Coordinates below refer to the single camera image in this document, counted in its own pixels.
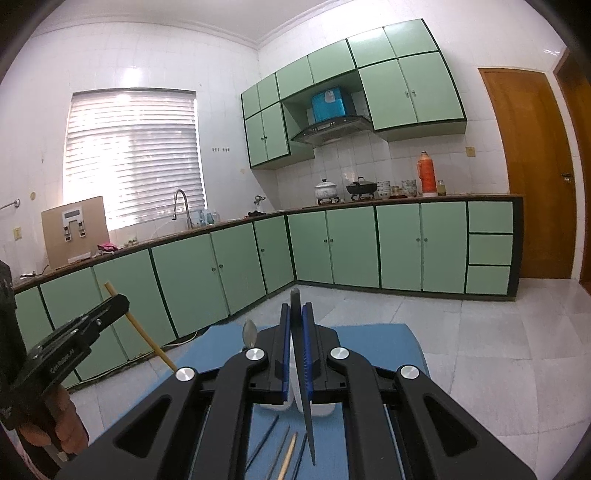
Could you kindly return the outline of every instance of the range hood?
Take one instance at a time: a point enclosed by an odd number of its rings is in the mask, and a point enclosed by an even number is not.
[[[292,140],[307,143],[313,147],[321,147],[339,138],[364,130],[373,131],[374,126],[363,115],[342,115],[310,125],[304,128]]]

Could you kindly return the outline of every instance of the metal spoon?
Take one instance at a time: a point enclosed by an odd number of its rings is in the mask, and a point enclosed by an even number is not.
[[[251,319],[246,319],[244,327],[242,327],[242,341],[244,341],[246,349],[255,347],[257,335],[258,331],[254,322]]]

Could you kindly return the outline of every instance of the white tile floor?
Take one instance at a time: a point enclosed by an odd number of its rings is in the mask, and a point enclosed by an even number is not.
[[[591,297],[572,280],[523,279],[516,302],[419,299],[300,287],[322,325],[406,323],[433,380],[550,480],[591,419]],[[278,322],[284,291],[235,320]],[[170,352],[176,359],[190,345]],[[92,439],[168,374],[159,359],[73,395]]]

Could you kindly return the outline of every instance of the window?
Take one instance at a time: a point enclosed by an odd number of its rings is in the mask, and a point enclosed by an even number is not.
[[[172,215],[177,189],[190,210],[206,208],[195,101],[194,92],[170,90],[75,93],[64,202],[102,196],[109,230]]]

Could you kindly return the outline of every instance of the wooden stick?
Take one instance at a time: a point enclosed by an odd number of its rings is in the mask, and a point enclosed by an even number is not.
[[[111,285],[111,282],[105,283],[105,288],[109,292],[109,295],[111,295],[112,297],[114,297],[115,295],[117,295],[117,291],[113,288],[113,285]],[[138,333],[146,341],[146,343],[150,347],[152,347],[152,350],[154,350],[154,352],[156,353],[156,355],[158,355],[162,359],[162,361],[165,364],[167,364],[173,370],[173,372],[176,372],[178,370],[177,369],[177,366],[173,363],[173,361],[170,358],[168,358],[168,355],[166,355],[166,353],[164,353],[164,351],[158,346],[158,344],[156,342],[154,342],[150,338],[150,336],[146,333],[146,331],[144,330],[144,328],[139,324],[139,322],[131,314],[131,312],[127,311],[125,313],[125,316],[129,320],[129,322],[131,323],[131,325],[134,326],[134,328],[138,331]]]
[[[285,474],[287,473],[287,469],[290,466],[291,462],[291,455],[294,453],[294,448],[296,447],[296,440],[297,440],[297,432],[294,433],[294,436],[291,438],[290,446],[287,449],[287,453],[285,454],[285,458],[283,459],[283,465],[281,465],[281,470],[279,470],[279,476],[277,480],[284,480]]]

